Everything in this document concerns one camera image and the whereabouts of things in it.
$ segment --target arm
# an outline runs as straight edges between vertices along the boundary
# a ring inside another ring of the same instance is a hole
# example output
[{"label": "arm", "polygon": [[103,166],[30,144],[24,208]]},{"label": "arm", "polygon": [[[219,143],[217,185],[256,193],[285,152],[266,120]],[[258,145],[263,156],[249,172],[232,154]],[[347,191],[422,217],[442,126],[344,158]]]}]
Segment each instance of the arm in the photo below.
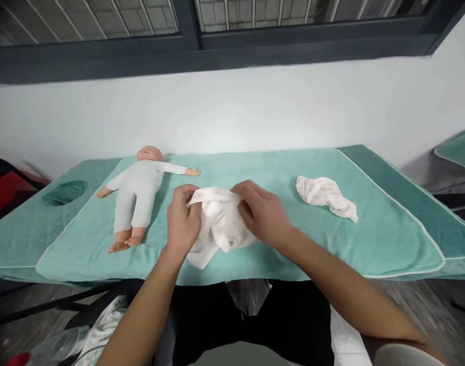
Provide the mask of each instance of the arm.
[{"label": "arm", "polygon": [[171,163],[161,163],[161,169],[167,173],[173,174],[186,174],[190,176],[197,176],[200,175],[201,171],[198,169],[189,169],[187,167],[182,167],[179,165],[171,164]]},{"label": "arm", "polygon": [[198,187],[175,189],[168,207],[168,243],[99,358],[97,366],[148,366],[161,338],[181,265],[197,240],[202,204],[186,203]]},{"label": "arm", "polygon": [[100,192],[97,193],[97,196],[99,198],[104,198],[111,194],[113,191],[118,190],[120,186],[122,185],[122,182],[124,180],[124,177],[126,176],[127,169],[124,170],[121,174],[119,174],[117,177],[112,179],[110,182],[108,182],[105,187],[102,188]]},{"label": "arm", "polygon": [[237,184],[232,191],[244,199],[238,208],[249,230],[295,262],[337,312],[361,334],[382,340],[376,349],[384,343],[400,341],[444,362],[429,347],[427,338],[412,320],[388,297],[335,255],[294,228],[278,196],[250,180]]}]

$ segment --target doll leg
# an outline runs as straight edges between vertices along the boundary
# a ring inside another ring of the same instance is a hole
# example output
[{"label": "doll leg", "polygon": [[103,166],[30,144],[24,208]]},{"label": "doll leg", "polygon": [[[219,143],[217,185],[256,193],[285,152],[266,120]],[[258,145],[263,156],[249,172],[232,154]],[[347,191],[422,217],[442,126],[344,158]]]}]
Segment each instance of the doll leg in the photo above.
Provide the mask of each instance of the doll leg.
[{"label": "doll leg", "polygon": [[129,249],[125,243],[131,237],[131,216],[135,195],[131,190],[120,189],[115,203],[114,232],[115,243],[109,248],[109,253]]},{"label": "doll leg", "polygon": [[152,207],[154,205],[154,191],[142,191],[137,193],[136,207],[132,215],[132,236],[126,241],[130,247],[136,247],[141,244],[146,228],[151,222]]}]

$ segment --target doll arm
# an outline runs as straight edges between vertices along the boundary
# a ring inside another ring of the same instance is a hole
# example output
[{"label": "doll arm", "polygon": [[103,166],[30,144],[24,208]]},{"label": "doll arm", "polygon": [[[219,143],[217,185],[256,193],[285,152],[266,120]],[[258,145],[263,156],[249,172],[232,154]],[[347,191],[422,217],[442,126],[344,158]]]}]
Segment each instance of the doll arm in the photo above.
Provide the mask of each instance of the doll arm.
[{"label": "doll arm", "polygon": [[189,169],[179,165],[161,162],[161,169],[167,173],[173,174],[186,174],[190,176],[200,175],[201,171],[198,169]]},{"label": "doll arm", "polygon": [[119,174],[117,177],[112,179],[110,182],[108,182],[105,187],[102,188],[100,192],[97,193],[97,196],[99,198],[104,198],[111,194],[113,191],[118,190],[120,186],[122,185],[122,182],[124,180],[124,177],[126,176],[127,169],[124,170],[121,174]]}]

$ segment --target window frame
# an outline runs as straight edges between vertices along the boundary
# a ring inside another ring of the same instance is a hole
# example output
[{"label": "window frame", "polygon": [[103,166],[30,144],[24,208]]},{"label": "window frame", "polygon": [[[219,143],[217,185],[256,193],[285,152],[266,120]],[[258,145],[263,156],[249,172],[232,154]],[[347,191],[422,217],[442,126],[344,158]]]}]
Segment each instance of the window frame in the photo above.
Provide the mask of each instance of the window frame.
[{"label": "window frame", "polygon": [[423,15],[201,33],[194,0],[175,0],[172,35],[0,47],[0,84],[33,84],[392,56],[432,55],[465,13],[435,0]]}]

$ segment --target black pants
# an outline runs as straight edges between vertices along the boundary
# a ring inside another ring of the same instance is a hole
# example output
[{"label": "black pants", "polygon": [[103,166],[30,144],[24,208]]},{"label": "black pants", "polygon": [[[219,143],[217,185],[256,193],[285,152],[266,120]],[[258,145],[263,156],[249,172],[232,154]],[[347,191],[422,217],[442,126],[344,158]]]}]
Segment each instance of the black pants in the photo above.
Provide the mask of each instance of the black pants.
[{"label": "black pants", "polygon": [[300,365],[334,364],[329,302],[312,281],[275,281],[257,316],[243,314],[224,283],[176,286],[171,305],[173,366],[237,341],[266,346]]}]

